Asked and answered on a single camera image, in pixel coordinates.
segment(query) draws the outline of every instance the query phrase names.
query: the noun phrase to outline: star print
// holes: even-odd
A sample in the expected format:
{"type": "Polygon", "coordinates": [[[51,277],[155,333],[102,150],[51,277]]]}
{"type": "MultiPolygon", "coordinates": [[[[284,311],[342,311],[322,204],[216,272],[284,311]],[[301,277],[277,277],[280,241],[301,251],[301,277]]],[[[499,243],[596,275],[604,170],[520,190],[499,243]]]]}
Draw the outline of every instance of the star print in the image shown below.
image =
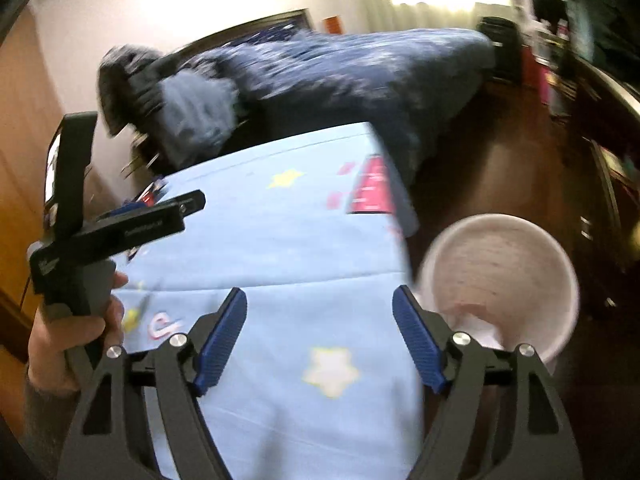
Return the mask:
{"type": "Polygon", "coordinates": [[[303,381],[317,386],[331,399],[337,399],[360,377],[360,372],[351,364],[351,352],[347,348],[312,348],[312,365],[303,381]]]}
{"type": "Polygon", "coordinates": [[[140,323],[140,311],[136,308],[130,308],[124,313],[122,319],[122,329],[124,332],[131,332],[137,328],[140,323]]]}
{"type": "Polygon", "coordinates": [[[271,183],[267,189],[271,189],[272,187],[290,187],[291,184],[299,177],[304,175],[298,170],[287,170],[284,173],[279,173],[277,175],[273,175],[271,179],[271,183]]]}

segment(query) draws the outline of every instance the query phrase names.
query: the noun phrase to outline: orange object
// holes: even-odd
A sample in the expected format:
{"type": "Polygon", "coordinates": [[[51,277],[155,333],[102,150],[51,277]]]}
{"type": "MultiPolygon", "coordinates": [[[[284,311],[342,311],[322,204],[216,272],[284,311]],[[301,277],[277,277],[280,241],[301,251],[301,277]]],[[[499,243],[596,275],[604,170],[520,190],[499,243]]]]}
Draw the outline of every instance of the orange object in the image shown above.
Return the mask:
{"type": "Polygon", "coordinates": [[[324,29],[329,34],[342,34],[342,24],[340,23],[339,16],[331,16],[322,20],[324,23],[324,29]]]}

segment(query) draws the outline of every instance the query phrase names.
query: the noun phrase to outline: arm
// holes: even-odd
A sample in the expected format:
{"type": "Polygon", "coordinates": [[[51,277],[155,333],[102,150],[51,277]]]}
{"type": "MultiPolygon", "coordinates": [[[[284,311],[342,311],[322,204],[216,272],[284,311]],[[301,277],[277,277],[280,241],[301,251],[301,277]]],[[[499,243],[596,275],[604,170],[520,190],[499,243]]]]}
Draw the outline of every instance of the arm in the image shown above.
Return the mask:
{"type": "MultiPolygon", "coordinates": [[[[127,277],[116,273],[114,286],[125,283],[127,277]]],[[[66,364],[64,352],[100,336],[104,336],[105,348],[120,344],[123,315],[122,303],[113,296],[104,319],[72,316],[48,321],[42,308],[36,313],[29,339],[22,446],[48,478],[55,478],[79,399],[78,382],[66,364]]]]}

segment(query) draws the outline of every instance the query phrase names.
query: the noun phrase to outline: human hand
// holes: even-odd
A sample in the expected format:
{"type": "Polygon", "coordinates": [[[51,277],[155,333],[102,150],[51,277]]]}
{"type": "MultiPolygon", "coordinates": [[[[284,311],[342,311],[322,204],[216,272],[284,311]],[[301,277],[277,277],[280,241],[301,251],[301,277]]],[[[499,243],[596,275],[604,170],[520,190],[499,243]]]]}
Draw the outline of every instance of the human hand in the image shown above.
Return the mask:
{"type": "MultiPolygon", "coordinates": [[[[126,274],[116,272],[113,288],[129,281],[126,274]]],[[[29,371],[31,384],[38,390],[59,397],[69,396],[80,389],[75,375],[65,359],[65,350],[84,346],[104,335],[104,349],[122,343],[124,306],[111,296],[104,318],[71,316],[55,321],[47,320],[43,307],[36,311],[29,338],[29,371]]]]}

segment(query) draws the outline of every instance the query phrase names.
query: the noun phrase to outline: sleeve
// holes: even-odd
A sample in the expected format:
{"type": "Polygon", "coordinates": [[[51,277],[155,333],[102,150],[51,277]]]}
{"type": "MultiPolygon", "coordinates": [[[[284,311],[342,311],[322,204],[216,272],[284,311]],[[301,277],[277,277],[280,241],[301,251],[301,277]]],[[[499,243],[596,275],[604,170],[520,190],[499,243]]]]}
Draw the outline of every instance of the sleeve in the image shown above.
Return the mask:
{"type": "Polygon", "coordinates": [[[31,384],[28,375],[24,384],[24,435],[21,443],[40,471],[53,479],[79,394],[56,397],[41,392],[31,384]]]}

